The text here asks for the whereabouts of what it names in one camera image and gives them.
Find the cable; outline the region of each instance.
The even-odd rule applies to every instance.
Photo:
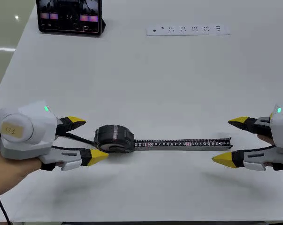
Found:
[[[281,223],[269,224],[269,225],[283,225],[283,222],[281,222]]]
[[[65,148],[65,147],[60,147],[60,146],[52,146],[53,149],[61,149],[61,150],[69,150],[69,151],[78,151],[81,149],[85,149],[85,148]]]
[[[10,221],[8,215],[7,215],[7,212],[5,211],[4,206],[3,206],[2,203],[1,203],[1,200],[0,200],[0,209],[1,209],[2,213],[4,214],[8,225],[13,225],[13,224],[11,223],[11,221]]]
[[[93,141],[87,140],[85,138],[79,137],[79,136],[71,134],[71,133],[64,133],[64,134],[59,135],[59,136],[60,137],[70,138],[70,139],[76,140],[78,142],[83,142],[83,143],[86,143],[86,144],[90,144],[93,147],[95,147],[95,143]]]

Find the table surface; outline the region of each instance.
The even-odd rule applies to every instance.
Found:
[[[0,85],[0,108],[45,99],[58,117],[128,127],[138,139],[232,136],[283,98],[283,0],[104,0],[100,38],[41,34],[34,9]],[[230,36],[147,37],[160,23],[223,23]],[[86,146],[65,139],[57,145]],[[283,171],[231,169],[217,152],[134,152],[38,171],[2,196],[13,221],[283,220]]]

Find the power outlet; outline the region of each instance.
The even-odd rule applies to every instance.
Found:
[[[169,36],[169,35],[229,35],[227,26],[222,24],[205,25],[156,25],[146,29],[148,36]]]
[[[210,31],[210,28],[209,28],[209,26],[203,26],[202,30],[203,30],[204,32],[209,32],[209,31]]]
[[[174,33],[174,32],[175,32],[174,26],[169,26],[169,27],[168,27],[168,32],[169,32],[169,33]]]
[[[185,33],[186,32],[186,27],[185,26],[180,26],[180,31],[181,31],[181,33]]]
[[[191,31],[192,32],[198,32],[199,27],[198,26],[191,26]]]

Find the hand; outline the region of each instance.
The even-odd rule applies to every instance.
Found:
[[[0,154],[0,195],[15,187],[28,174],[41,168],[37,158],[26,160],[5,159]]]
[[[263,136],[263,135],[257,135],[257,136],[260,140],[263,140],[263,141],[265,141],[265,142],[267,142],[271,145],[275,144],[272,138],[269,138],[269,137],[266,137],[266,136]]]

